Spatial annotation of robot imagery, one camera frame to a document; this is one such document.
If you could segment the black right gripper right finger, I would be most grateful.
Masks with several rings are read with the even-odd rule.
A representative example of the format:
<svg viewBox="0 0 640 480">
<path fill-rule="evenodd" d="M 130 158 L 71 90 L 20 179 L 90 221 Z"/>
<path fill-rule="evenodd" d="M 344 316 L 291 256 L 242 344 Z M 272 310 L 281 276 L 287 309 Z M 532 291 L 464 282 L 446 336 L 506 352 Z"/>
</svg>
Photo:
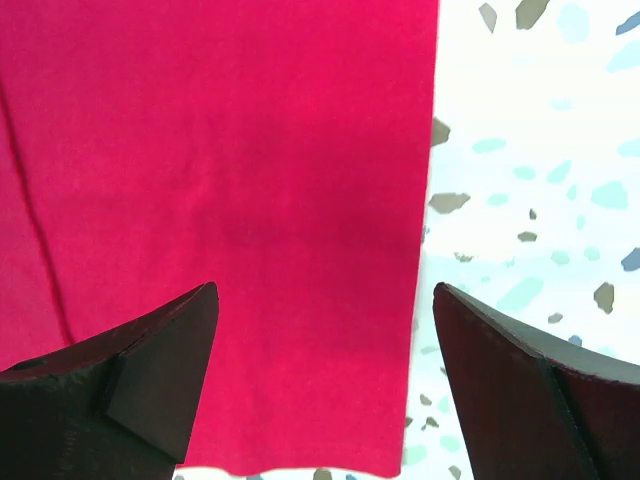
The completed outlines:
<svg viewBox="0 0 640 480">
<path fill-rule="evenodd" d="M 477 479 L 636 479 L 639 368 L 441 282 L 433 315 Z"/>
</svg>

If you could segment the red t shirt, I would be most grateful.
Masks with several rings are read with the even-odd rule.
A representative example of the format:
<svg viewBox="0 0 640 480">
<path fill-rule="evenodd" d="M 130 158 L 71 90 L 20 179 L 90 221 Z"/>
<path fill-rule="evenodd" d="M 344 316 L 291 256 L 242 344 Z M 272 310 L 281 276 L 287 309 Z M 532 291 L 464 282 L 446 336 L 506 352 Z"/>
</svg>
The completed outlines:
<svg viewBox="0 0 640 480">
<path fill-rule="evenodd" d="M 214 282 L 186 462 L 400 471 L 434 1 L 5 1 L 1 363 Z"/>
</svg>

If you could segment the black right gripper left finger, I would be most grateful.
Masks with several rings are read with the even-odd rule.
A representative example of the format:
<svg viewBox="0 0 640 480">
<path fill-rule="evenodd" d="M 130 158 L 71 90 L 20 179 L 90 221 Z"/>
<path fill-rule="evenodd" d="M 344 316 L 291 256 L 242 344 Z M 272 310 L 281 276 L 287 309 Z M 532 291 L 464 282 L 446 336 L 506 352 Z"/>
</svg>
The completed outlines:
<svg viewBox="0 0 640 480">
<path fill-rule="evenodd" d="M 219 316 L 214 283 L 1 373 L 1 476 L 170 479 L 184 462 Z"/>
</svg>

